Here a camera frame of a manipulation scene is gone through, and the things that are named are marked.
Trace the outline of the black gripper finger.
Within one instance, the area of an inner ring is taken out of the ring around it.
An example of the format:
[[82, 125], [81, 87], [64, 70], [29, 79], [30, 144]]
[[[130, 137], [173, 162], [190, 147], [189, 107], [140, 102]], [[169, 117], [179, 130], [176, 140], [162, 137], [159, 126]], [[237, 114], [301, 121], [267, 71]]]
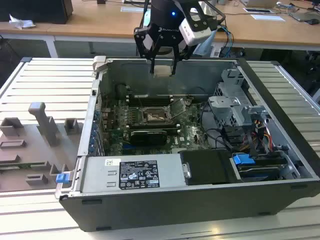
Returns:
[[136, 27], [133, 30], [133, 37], [139, 56], [150, 61], [150, 73], [154, 74], [156, 46], [149, 35], [148, 27]]
[[185, 40], [181, 40], [181, 41], [174, 40], [171, 43], [171, 47], [173, 50], [171, 75], [173, 76], [176, 73], [178, 62], [182, 60], [188, 60], [190, 58], [192, 47], [188, 46]]

